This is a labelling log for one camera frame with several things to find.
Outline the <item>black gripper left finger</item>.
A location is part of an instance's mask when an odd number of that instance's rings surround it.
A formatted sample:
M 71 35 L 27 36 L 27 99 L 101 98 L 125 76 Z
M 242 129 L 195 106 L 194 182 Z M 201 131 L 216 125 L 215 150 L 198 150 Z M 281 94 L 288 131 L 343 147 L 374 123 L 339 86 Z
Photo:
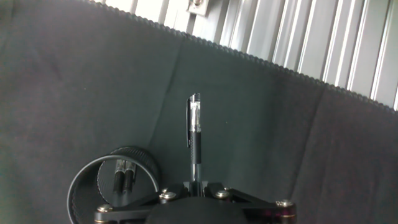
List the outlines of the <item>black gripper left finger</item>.
M 156 206 L 189 197 L 189 185 L 188 182 L 172 184 L 122 207 L 102 204 L 94 211 L 94 223 L 127 223 L 145 220 Z

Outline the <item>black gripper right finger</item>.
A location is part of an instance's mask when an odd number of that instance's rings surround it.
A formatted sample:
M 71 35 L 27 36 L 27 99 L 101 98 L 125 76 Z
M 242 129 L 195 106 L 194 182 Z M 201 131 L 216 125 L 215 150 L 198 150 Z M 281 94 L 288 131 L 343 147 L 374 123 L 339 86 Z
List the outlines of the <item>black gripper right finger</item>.
M 203 195 L 236 205 L 245 217 L 254 223 L 296 223 L 296 204 L 288 199 L 267 202 L 223 184 L 206 183 Z

